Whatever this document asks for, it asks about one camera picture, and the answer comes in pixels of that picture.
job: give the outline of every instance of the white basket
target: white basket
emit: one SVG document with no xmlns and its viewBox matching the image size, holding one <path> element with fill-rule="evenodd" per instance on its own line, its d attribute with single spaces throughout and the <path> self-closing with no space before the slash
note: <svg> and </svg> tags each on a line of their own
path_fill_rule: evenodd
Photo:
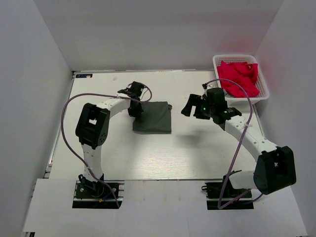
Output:
<svg viewBox="0 0 316 237">
<path fill-rule="evenodd" d="M 257 63 L 256 59 L 251 55 L 246 54 L 223 54 L 223 55 L 215 55 L 213 57 L 213 64 L 215 69 L 215 75 L 218 79 L 218 72 L 217 66 L 221 65 L 221 62 L 224 61 L 225 63 L 236 63 L 236 62 L 247 62 L 247 63 Z M 218 87 L 221 88 L 220 81 L 217 81 Z M 250 101 L 254 105 L 260 100 L 266 100 L 269 97 L 269 91 L 265 82 L 265 79 L 262 76 L 260 67 L 258 66 L 258 77 L 256 82 L 256 87 L 260 91 L 259 95 L 256 97 L 251 97 Z M 246 104 L 248 103 L 247 98 L 235 98 L 231 95 L 226 94 L 225 99 L 229 104 Z"/>
</svg>

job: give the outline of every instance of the gray cloth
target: gray cloth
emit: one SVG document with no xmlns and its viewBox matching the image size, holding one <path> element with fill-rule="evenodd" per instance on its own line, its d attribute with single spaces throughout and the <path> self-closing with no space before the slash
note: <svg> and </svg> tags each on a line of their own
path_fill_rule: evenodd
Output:
<svg viewBox="0 0 316 237">
<path fill-rule="evenodd" d="M 171 133 L 171 109 L 168 102 L 142 104 L 144 112 L 133 122 L 133 131 L 146 134 Z"/>
</svg>

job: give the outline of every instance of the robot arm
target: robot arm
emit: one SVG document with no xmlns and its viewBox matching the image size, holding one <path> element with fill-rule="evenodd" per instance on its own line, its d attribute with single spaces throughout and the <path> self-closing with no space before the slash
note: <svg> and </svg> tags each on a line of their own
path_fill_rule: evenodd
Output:
<svg viewBox="0 0 316 237">
<path fill-rule="evenodd" d="M 143 110 L 137 101 L 140 101 L 139 97 L 143 89 L 143 84 L 134 81 L 130 88 L 118 91 L 117 98 L 108 99 L 97 105 L 87 103 L 82 109 L 76 127 L 76 136 L 81 143 L 84 160 L 100 180 L 103 180 L 104 176 L 101 168 L 101 146 L 108 136 L 110 118 L 123 110 L 128 110 L 131 117 L 140 116 Z M 136 101 L 121 99 L 126 96 Z M 95 181 L 86 167 L 84 174 L 79 176 L 79 180 L 94 195 L 98 195 L 100 188 L 103 188 Z"/>
<path fill-rule="evenodd" d="M 207 89 L 202 96 L 191 94 L 181 113 L 191 115 L 195 106 L 194 117 L 213 119 L 224 131 L 240 140 L 244 126 L 244 117 L 236 108 L 228 108 L 221 88 Z M 290 148 L 279 147 L 264 138 L 253 127 L 246 131 L 243 146 L 256 160 L 254 171 L 238 171 L 230 174 L 229 181 L 233 189 L 258 189 L 267 195 L 296 182 L 294 155 Z"/>
</svg>

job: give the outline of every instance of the white table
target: white table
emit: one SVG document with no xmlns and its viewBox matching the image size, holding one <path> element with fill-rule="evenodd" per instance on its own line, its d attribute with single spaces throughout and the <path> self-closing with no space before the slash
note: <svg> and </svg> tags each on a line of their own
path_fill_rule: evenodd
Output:
<svg viewBox="0 0 316 237">
<path fill-rule="evenodd" d="M 102 148 L 106 180 L 127 180 L 119 210 L 72 209 L 77 176 L 83 165 L 60 138 L 49 179 L 37 181 L 24 227 L 36 237 L 295 237 L 306 230 L 290 187 L 262 197 L 253 210 L 206 209 L 201 180 L 228 170 L 237 141 L 212 121 L 180 114 L 190 93 L 201 94 L 201 84 L 213 72 L 139 72 L 93 74 L 75 79 L 72 96 L 83 92 L 115 94 L 131 81 L 150 86 L 153 101 L 172 104 L 172 134 L 138 135 L 132 132 L 127 112 L 110 121 Z M 103 98 L 82 97 L 68 108 L 65 120 L 70 144 L 82 153 L 75 136 L 84 103 Z M 244 116 L 249 108 L 238 107 Z M 257 118 L 252 124 L 259 130 Z M 254 169 L 255 162 L 241 149 L 235 169 Z"/>
<path fill-rule="evenodd" d="M 127 111 L 110 120 L 109 134 L 102 146 L 105 180 L 135 179 L 214 179 L 227 173 L 237 141 L 212 120 L 200 120 L 180 114 L 191 93 L 203 94 L 202 83 L 215 79 L 214 72 L 129 72 L 93 74 L 89 79 L 75 79 L 71 97 L 92 92 L 115 95 L 133 81 L 153 91 L 152 101 L 167 101 L 172 108 L 172 134 L 140 135 L 132 131 L 134 118 Z M 84 96 L 70 103 L 65 117 L 66 136 L 71 146 L 82 154 L 75 128 L 83 108 L 99 103 L 104 97 Z M 238 107 L 247 118 L 249 106 Z M 253 115 L 251 123 L 260 130 Z M 255 161 L 242 148 L 235 169 L 254 170 Z M 83 164 L 68 150 L 60 137 L 53 155 L 50 174 L 55 178 L 77 178 Z"/>
</svg>

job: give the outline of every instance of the cable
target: cable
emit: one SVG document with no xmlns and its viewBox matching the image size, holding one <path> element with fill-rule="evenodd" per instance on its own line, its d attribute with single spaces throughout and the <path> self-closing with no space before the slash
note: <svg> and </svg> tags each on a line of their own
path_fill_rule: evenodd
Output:
<svg viewBox="0 0 316 237">
<path fill-rule="evenodd" d="M 263 196 L 263 194 L 260 194 L 258 197 L 256 197 L 255 199 L 251 200 L 251 201 L 247 201 L 247 202 L 241 202 L 241 204 L 251 204 L 257 200 L 259 200 L 261 197 Z"/>
<path fill-rule="evenodd" d="M 144 98 L 144 95 L 147 93 L 148 89 L 143 93 L 141 100 Z"/>
<path fill-rule="evenodd" d="M 150 90 L 150 88 L 149 88 L 148 86 L 146 86 L 146 85 L 144 85 L 144 84 L 142 84 L 142 85 L 145 86 L 145 87 L 149 90 L 149 92 L 150 92 L 150 97 L 149 97 L 148 100 L 145 100 L 145 101 L 138 101 L 138 100 L 132 99 L 132 98 L 130 98 L 130 97 L 125 97 L 125 96 L 120 97 L 120 99 L 132 100 L 132 101 L 139 102 L 139 103 L 146 103 L 146 102 L 150 101 L 150 100 L 152 99 L 152 97 L 153 97 L 153 93 L 152 93 L 152 91 Z M 65 129 L 64 129 L 64 118 L 65 118 L 65 113 L 66 113 L 67 106 L 68 106 L 68 104 L 69 104 L 72 100 L 74 100 L 74 99 L 76 99 L 76 98 L 78 98 L 78 97 L 80 97 L 80 96 L 86 96 L 86 95 L 100 96 L 100 97 L 109 97 L 109 98 L 117 98 L 117 96 L 115 96 L 115 95 L 104 95 L 104 94 L 96 94 L 96 93 L 82 93 L 82 94 L 78 94 L 78 95 L 73 96 L 72 98 L 70 98 L 70 99 L 65 103 L 64 108 L 63 108 L 62 113 L 61 113 L 61 119 L 60 119 L 61 134 L 62 134 L 62 137 L 63 137 L 64 142 L 65 142 L 66 146 L 68 147 L 68 149 L 69 149 L 76 157 L 78 157 L 78 158 L 81 160 L 81 162 L 82 162 L 82 163 L 85 165 L 85 167 L 88 169 L 88 171 L 89 171 L 89 173 L 91 174 L 91 176 L 92 176 L 96 181 L 102 183 L 103 185 L 105 185 L 105 186 L 110 190 L 110 192 L 111 192 L 111 194 L 113 195 L 113 197 L 114 197 L 114 199 L 115 199 L 115 202 L 117 203 L 117 206 L 118 206 L 118 208 L 119 208 L 118 199 L 117 199 L 117 197 L 115 196 L 114 192 L 112 191 L 112 188 L 110 187 L 110 185 L 108 185 L 106 182 L 104 182 L 103 180 L 100 180 L 99 178 L 97 178 L 97 177 L 94 175 L 93 171 L 89 168 L 89 164 L 70 146 L 70 144 L 68 143 L 68 141 L 67 141 L 67 139 L 66 139 Z"/>
<path fill-rule="evenodd" d="M 233 203 L 234 201 L 238 200 L 239 198 L 241 198 L 242 196 L 244 196 L 246 193 L 250 192 L 250 189 L 246 190 L 245 192 L 243 192 L 242 194 L 238 195 L 237 197 L 235 197 L 234 199 L 230 200 L 229 202 L 225 203 L 224 205 L 221 206 L 222 204 L 222 199 L 223 199 L 223 195 L 224 195 L 224 191 L 225 191 L 225 188 L 226 188 L 226 185 L 228 183 L 228 179 L 229 179 L 229 175 L 230 173 L 232 172 L 232 169 L 233 169 L 233 166 L 234 166 L 234 163 L 236 161 L 236 158 L 237 158 L 237 155 L 238 155 L 238 152 L 241 148 L 241 145 L 242 145 L 242 141 L 243 141 L 243 138 L 245 137 L 245 134 L 246 134 L 246 131 L 248 129 L 248 125 L 250 124 L 250 121 L 251 121 L 251 118 L 252 118 L 252 113 L 253 113 L 253 109 L 252 109 L 252 104 L 251 104 L 251 101 L 250 101 L 250 98 L 248 96 L 248 94 L 246 93 L 246 91 L 236 82 L 232 81 L 232 80 L 229 80 L 229 79 L 215 79 L 215 80 L 210 80 L 206 83 L 206 85 L 210 84 L 211 82 L 214 82 L 214 81 L 218 81 L 218 80 L 225 80 L 225 81 L 229 81 L 235 85 L 237 85 L 238 87 L 240 87 L 242 89 L 242 91 L 245 93 L 246 97 L 247 97 L 247 100 L 249 102 L 249 105 L 250 105 L 250 115 L 249 115 L 249 118 L 248 118 L 248 121 L 246 122 L 246 126 L 240 136 L 240 140 L 239 140 L 239 143 L 237 145 L 237 148 L 236 148 L 236 151 L 235 151 L 235 154 L 233 156 L 233 160 L 231 162 L 231 165 L 228 169 L 228 172 L 227 172 L 227 175 L 225 177 L 225 180 L 224 180 L 224 183 L 223 183 L 223 186 L 222 186 L 222 189 L 221 189 L 221 192 L 220 192 L 220 196 L 219 196 L 219 199 L 218 199 L 218 204 L 217 204 L 217 207 L 218 209 L 223 209 L 225 207 L 227 207 L 229 204 Z"/>
</svg>

